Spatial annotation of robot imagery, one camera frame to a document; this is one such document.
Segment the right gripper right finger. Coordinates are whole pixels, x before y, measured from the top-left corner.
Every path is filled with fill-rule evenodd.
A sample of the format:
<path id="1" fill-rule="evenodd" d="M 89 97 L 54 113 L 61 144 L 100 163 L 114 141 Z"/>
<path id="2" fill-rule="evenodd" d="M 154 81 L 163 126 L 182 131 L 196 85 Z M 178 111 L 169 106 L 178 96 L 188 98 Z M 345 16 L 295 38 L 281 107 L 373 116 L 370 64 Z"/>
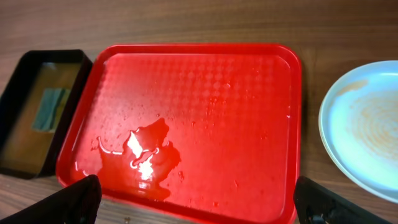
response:
<path id="1" fill-rule="evenodd" d="M 304 176 L 297 179 L 294 204 L 301 224 L 390 224 Z"/>

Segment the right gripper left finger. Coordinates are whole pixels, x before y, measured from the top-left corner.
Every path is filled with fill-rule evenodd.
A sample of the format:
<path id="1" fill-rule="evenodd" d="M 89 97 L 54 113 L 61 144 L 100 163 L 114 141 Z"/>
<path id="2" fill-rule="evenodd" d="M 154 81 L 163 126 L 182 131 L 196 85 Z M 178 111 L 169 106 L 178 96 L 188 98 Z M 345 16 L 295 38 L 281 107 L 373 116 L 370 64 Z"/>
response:
<path id="1" fill-rule="evenodd" d="M 101 185 L 89 175 L 47 198 L 1 220 L 4 224 L 94 224 L 101 203 Z"/>

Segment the white plate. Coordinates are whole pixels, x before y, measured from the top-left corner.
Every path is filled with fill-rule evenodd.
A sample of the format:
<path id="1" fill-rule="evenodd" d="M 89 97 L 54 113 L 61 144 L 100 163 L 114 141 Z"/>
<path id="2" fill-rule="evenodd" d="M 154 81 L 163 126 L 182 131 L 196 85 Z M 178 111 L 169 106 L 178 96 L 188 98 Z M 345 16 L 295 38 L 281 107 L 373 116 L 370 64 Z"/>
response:
<path id="1" fill-rule="evenodd" d="M 397 202 L 397 61 L 368 63 L 337 79 L 321 103 L 318 128 L 345 176 Z"/>

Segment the green yellow sponge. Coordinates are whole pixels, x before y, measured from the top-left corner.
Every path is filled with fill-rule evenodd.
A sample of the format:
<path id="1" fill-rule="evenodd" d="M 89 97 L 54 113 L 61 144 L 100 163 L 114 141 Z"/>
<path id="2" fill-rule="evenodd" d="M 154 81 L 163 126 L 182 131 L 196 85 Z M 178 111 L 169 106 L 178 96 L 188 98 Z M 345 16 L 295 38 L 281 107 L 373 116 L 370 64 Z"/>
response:
<path id="1" fill-rule="evenodd" d="M 69 95 L 69 89 L 46 88 L 32 123 L 32 129 L 38 132 L 54 133 L 62 117 Z"/>

